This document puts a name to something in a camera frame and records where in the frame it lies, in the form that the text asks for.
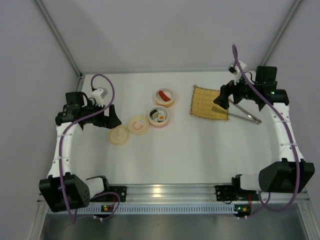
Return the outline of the metal tongs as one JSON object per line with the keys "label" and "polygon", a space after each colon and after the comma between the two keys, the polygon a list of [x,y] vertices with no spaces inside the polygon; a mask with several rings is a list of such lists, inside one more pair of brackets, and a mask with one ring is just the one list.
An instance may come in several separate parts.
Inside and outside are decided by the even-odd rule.
{"label": "metal tongs", "polygon": [[231,113],[228,110],[223,110],[222,107],[218,107],[215,105],[212,107],[212,111],[219,113],[219,114],[226,113],[228,116],[232,116],[234,118],[238,118],[238,119],[244,120],[246,122],[254,123],[256,125],[260,125],[262,123],[262,121],[259,118],[257,118],[256,116],[254,116],[253,114],[251,114],[246,109],[239,106],[238,104],[235,104],[230,98],[228,99],[228,102],[231,103],[238,110],[240,110],[244,115],[238,115],[238,114]]}

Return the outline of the sushi roll green centre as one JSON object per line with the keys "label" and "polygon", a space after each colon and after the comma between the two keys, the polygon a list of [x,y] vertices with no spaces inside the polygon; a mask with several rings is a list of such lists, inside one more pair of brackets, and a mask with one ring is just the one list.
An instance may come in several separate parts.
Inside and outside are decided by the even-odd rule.
{"label": "sushi roll green centre", "polygon": [[157,109],[153,109],[152,111],[150,111],[149,116],[152,120],[157,119],[159,115],[159,112]]}

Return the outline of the sushi roll orange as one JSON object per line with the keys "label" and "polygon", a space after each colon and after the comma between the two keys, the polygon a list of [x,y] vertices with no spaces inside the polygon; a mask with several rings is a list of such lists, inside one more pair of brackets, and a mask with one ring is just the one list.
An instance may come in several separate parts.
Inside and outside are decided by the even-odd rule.
{"label": "sushi roll orange", "polygon": [[158,123],[162,123],[162,122],[164,122],[165,120],[166,120],[166,116],[164,115],[164,114],[159,114],[158,116],[157,116],[157,122]]}

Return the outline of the red sausage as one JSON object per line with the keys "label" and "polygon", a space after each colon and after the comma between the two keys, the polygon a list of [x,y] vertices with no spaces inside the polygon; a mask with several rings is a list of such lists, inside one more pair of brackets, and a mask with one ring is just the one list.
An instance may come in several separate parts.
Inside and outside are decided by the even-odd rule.
{"label": "red sausage", "polygon": [[162,90],[160,90],[158,94],[160,98],[165,102],[169,102],[171,100]]}

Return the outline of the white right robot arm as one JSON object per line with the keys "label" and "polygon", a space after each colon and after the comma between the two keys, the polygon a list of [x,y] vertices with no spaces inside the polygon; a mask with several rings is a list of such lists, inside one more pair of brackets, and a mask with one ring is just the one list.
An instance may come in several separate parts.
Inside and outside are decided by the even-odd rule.
{"label": "white right robot arm", "polygon": [[220,87],[214,103],[227,110],[241,100],[254,101],[266,126],[271,147],[271,163],[254,174],[238,174],[234,180],[246,191],[300,193],[315,173],[299,150],[290,121],[289,97],[277,88],[277,68],[258,66],[255,80],[248,84],[238,66],[231,64],[234,79]]}

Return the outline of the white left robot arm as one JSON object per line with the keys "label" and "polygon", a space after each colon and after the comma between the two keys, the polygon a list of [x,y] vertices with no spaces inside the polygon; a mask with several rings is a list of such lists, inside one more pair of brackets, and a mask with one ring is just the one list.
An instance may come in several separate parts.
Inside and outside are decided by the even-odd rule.
{"label": "white left robot arm", "polygon": [[54,213],[71,213],[85,208],[94,196],[110,190],[103,175],[85,180],[77,176],[74,156],[86,124],[106,129],[121,125],[115,106],[111,103],[104,105],[107,94],[105,88],[94,89],[90,96],[81,91],[68,92],[66,104],[55,117],[57,138],[54,158],[47,177],[39,182],[40,193]]}

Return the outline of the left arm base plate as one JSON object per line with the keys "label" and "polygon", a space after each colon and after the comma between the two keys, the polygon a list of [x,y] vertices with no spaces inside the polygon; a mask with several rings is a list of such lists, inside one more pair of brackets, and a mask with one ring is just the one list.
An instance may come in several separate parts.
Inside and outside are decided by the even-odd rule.
{"label": "left arm base plate", "polygon": [[104,190],[101,193],[94,195],[90,199],[90,202],[97,203],[124,203],[127,200],[127,187],[124,185],[111,185],[109,189]]}

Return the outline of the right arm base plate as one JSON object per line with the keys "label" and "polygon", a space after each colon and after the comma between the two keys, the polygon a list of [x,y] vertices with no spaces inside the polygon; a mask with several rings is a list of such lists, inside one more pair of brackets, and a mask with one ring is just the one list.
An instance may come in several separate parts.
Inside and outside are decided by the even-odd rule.
{"label": "right arm base plate", "polygon": [[254,190],[243,190],[232,185],[216,185],[216,200],[218,202],[258,201],[258,194]]}

